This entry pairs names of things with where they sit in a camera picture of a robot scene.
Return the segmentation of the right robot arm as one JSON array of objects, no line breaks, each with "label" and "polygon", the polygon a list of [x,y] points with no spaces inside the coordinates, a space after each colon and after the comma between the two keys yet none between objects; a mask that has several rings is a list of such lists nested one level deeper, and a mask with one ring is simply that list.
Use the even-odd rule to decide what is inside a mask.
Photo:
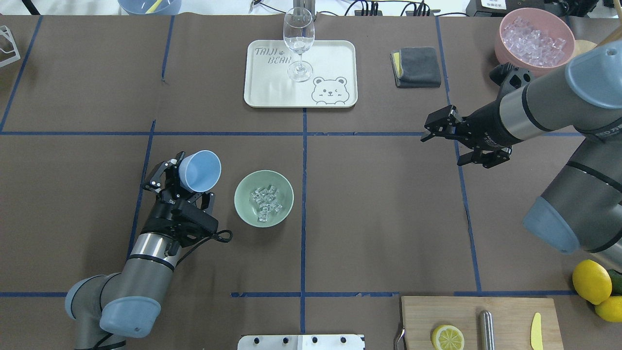
[{"label": "right robot arm", "polygon": [[497,97],[462,117],[453,105],[429,114],[421,141],[444,138],[468,149],[457,164],[493,168],[513,146],[561,129],[582,138],[522,224],[561,253],[577,250],[620,270],[621,42],[572,58],[542,77],[499,66]]}]

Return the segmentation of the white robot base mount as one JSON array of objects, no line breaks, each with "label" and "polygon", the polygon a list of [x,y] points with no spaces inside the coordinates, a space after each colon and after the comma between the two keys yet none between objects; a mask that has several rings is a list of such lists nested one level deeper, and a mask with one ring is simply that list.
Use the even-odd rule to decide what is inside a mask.
[{"label": "white robot base mount", "polygon": [[366,341],[359,334],[280,334],[247,335],[238,350],[364,350]]}]

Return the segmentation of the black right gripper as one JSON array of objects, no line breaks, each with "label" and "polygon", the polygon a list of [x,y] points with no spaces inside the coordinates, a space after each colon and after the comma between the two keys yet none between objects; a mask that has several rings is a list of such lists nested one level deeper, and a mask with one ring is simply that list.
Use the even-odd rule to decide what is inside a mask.
[{"label": "black right gripper", "polygon": [[500,104],[500,100],[493,101],[467,117],[462,117],[454,105],[438,109],[428,114],[421,142],[442,137],[459,140],[467,148],[475,149],[460,155],[457,160],[458,166],[473,163],[489,169],[509,161],[512,154],[511,146],[516,144],[516,138],[501,122]]}]

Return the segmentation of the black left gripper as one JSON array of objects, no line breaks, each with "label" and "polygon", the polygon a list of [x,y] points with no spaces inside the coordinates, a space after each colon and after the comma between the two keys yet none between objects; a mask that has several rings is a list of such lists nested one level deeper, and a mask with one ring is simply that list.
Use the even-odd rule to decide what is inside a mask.
[{"label": "black left gripper", "polygon": [[174,218],[177,201],[194,206],[212,216],[214,192],[189,192],[182,188],[180,166],[185,152],[160,162],[142,181],[143,190],[156,193],[155,203],[144,223],[141,233],[154,233],[174,241],[199,241],[205,235],[197,224],[183,218]]}]

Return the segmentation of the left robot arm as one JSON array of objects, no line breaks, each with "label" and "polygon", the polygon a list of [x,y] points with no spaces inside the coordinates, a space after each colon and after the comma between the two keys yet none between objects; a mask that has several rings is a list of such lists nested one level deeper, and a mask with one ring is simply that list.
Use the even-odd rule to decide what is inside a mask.
[{"label": "left robot arm", "polygon": [[185,152],[157,164],[142,182],[155,202],[119,273],[74,284],[65,312],[76,323],[76,350],[121,350],[146,337],[162,310],[173,273],[189,251],[222,236],[212,216],[222,166],[212,151]]}]

